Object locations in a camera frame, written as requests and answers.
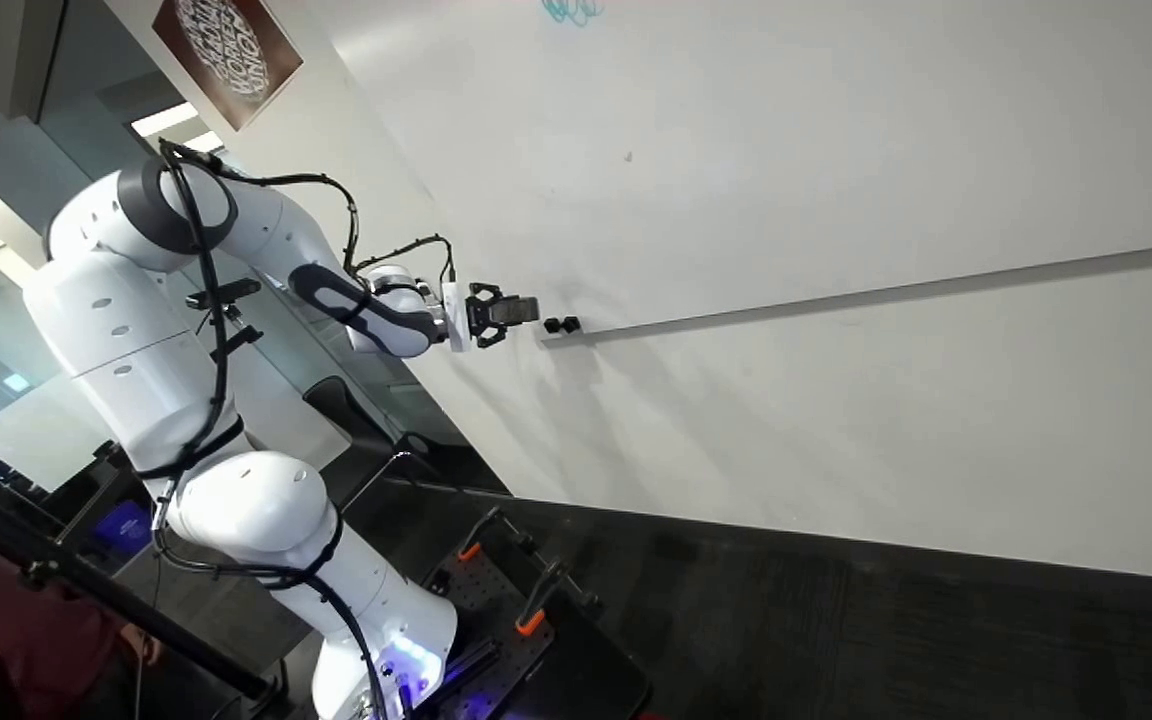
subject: white panel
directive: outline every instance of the white panel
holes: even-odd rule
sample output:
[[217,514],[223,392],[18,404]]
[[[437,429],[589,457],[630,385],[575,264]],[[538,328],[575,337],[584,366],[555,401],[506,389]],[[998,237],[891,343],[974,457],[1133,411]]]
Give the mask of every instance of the white panel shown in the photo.
[[[346,435],[311,411],[265,358],[236,354],[231,389],[260,447],[301,457],[311,468],[331,466],[346,447]],[[0,460],[38,488],[70,481],[102,439],[112,433],[70,375],[53,375],[0,411]]]
[[483,271],[597,328],[1152,248],[1152,0],[311,10]]
[[1152,576],[1152,271],[418,375],[519,497]]
[[193,339],[193,315],[115,251],[53,261],[24,288],[24,307],[69,375],[127,361],[168,337]]

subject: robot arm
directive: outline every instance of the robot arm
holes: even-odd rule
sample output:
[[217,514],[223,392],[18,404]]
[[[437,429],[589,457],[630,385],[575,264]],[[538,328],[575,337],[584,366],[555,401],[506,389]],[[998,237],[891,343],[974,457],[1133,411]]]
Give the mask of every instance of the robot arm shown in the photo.
[[[185,175],[205,220],[205,243],[338,320],[357,350],[413,361],[447,339],[447,325],[461,315],[453,283],[437,299],[428,283],[398,267],[346,279],[319,224],[287,198],[193,165]],[[130,165],[79,194],[53,224],[53,258],[75,251],[115,251],[146,271],[185,267],[201,248],[165,165]]]

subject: humanoid robot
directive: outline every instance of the humanoid robot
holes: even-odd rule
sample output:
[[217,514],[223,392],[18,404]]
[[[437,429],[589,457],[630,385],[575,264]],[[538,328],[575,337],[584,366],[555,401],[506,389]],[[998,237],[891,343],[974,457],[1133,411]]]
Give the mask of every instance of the humanoid robot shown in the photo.
[[[465,339],[456,271],[440,288],[393,264],[352,278],[294,201],[185,149],[70,198],[46,243],[53,264],[24,299],[53,358],[127,452],[158,522],[247,567],[322,635],[317,712],[404,717],[424,705],[443,681],[456,610],[359,539],[311,466],[242,435],[228,354],[250,337],[223,320],[231,288],[217,283],[209,251],[250,264],[338,320],[357,350],[386,358]],[[195,261],[211,343],[195,311],[158,288]]]

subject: black cable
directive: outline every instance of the black cable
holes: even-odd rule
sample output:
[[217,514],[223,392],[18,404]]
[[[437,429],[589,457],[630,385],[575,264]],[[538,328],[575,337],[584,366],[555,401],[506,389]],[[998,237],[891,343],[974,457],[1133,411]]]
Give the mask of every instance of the black cable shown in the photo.
[[346,278],[357,278],[357,271],[362,271],[362,267],[371,267],[371,264],[380,264],[380,261],[397,261],[397,258],[407,258],[407,251],[416,251],[416,248],[428,248],[428,243],[443,243],[443,267],[440,267],[440,283],[456,283],[456,248],[453,248],[453,239],[447,237],[416,237],[413,243],[398,243],[398,248],[393,248],[393,251],[380,251],[380,258],[369,258],[369,261],[359,261],[359,264],[344,264],[344,271]]
[[168,174],[170,174],[170,186],[174,186],[174,198],[185,203],[185,224],[189,224],[189,239],[195,243],[201,251],[201,271],[205,271],[205,299],[209,299],[209,320],[211,320],[211,343],[217,343],[217,375],[211,375],[211,397],[209,397],[209,415],[205,423],[179,444],[174,452],[174,471],[170,471],[170,488],[168,488],[168,503],[179,488],[179,477],[189,471],[189,466],[195,460],[201,444],[211,435],[221,411],[223,411],[223,392],[228,392],[228,328],[223,328],[223,304],[221,304],[221,278],[217,278],[217,261],[211,261],[211,243],[205,239],[205,216],[201,216],[201,203],[193,198],[193,186],[185,175],[185,160],[189,151],[179,144],[158,144],[165,149],[165,160],[168,160]]
[[69,27],[69,0],[59,0],[59,13],[56,13],[53,54],[46,54],[46,63],[43,63],[43,85],[38,85],[38,105],[33,107],[34,123],[43,119],[43,107],[46,107],[46,98],[53,98],[53,78],[56,78],[56,58],[59,58],[64,27]]
[[[217,158],[195,158],[193,149],[179,149],[179,144],[168,144],[168,141],[158,141],[158,149],[165,149],[158,158],[168,160],[170,186],[174,186],[179,203],[185,203],[189,237],[193,237],[193,243],[201,248],[205,299],[209,299],[209,320],[211,320],[211,337],[217,337],[217,385],[211,385],[211,397],[209,397],[209,415],[205,415],[205,423],[193,433],[193,439],[179,444],[179,452],[174,452],[174,466],[170,466],[170,477],[168,477],[170,488],[168,488],[168,497],[165,497],[165,503],[170,503],[170,497],[174,497],[174,488],[179,488],[179,477],[193,468],[201,444],[211,435],[211,429],[217,429],[217,422],[221,422],[221,411],[223,411],[223,392],[228,392],[228,354],[223,354],[223,350],[228,350],[228,328],[223,328],[221,279],[217,279],[211,243],[209,243],[205,232],[201,232],[205,220],[201,220],[193,186],[189,186],[189,175],[185,175],[185,165],[205,165],[205,174],[211,174],[211,175],[228,175],[228,181],[260,186],[260,190],[267,190],[267,186],[331,186],[331,190],[346,201],[346,243],[344,243],[346,264],[352,264],[352,251],[357,251],[357,201],[352,201],[352,194],[346,194],[338,181],[331,181],[331,175],[317,175],[317,174],[240,175],[240,174],[228,174]],[[404,248],[397,248],[397,251],[386,251],[386,258],[404,258],[404,251],[416,251],[416,248],[424,248],[424,243],[443,243],[447,258],[443,258],[440,279],[447,279],[447,278],[456,279],[453,239],[443,239],[443,237],[418,237],[418,239],[413,239],[413,243],[404,243]],[[185,574],[223,574],[223,564],[195,564],[195,562],[170,557],[168,546],[158,546],[158,531],[153,537],[153,549],[155,549],[155,557],[168,562],[170,567],[185,567]],[[382,720],[382,717],[386,717],[382,684],[380,684],[371,650],[369,650],[369,640],[362,640],[362,629],[359,629],[359,622],[352,617],[352,610],[344,604],[344,596],[338,596],[331,584],[322,584],[319,576],[302,576],[302,567],[254,567],[254,564],[247,564],[242,574],[247,574],[247,576],[281,576],[281,581],[311,584],[311,590],[322,596],[322,604],[331,604],[331,614],[346,625],[346,633],[352,633],[357,646],[359,646],[359,660],[369,663],[369,681],[371,681],[371,709],[377,709],[380,720]]]
[[352,267],[352,258],[359,248],[359,203],[335,175],[328,175],[328,174],[247,175],[247,174],[228,167],[221,158],[193,151],[193,160],[205,165],[211,175],[254,186],[254,190],[274,190],[274,186],[328,186],[328,190],[335,190],[344,198],[344,214],[346,214],[344,267]]

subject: black floor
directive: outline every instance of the black floor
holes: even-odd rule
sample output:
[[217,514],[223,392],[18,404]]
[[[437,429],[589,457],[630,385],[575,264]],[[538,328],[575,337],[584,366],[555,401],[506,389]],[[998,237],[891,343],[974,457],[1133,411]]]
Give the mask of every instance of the black floor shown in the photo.
[[[335,492],[357,477],[335,466]],[[393,481],[346,522],[424,576],[483,508]],[[511,516],[603,596],[598,629],[649,668],[662,720],[1152,717],[1152,581],[542,503]],[[302,635],[250,596],[193,604],[242,660]]]

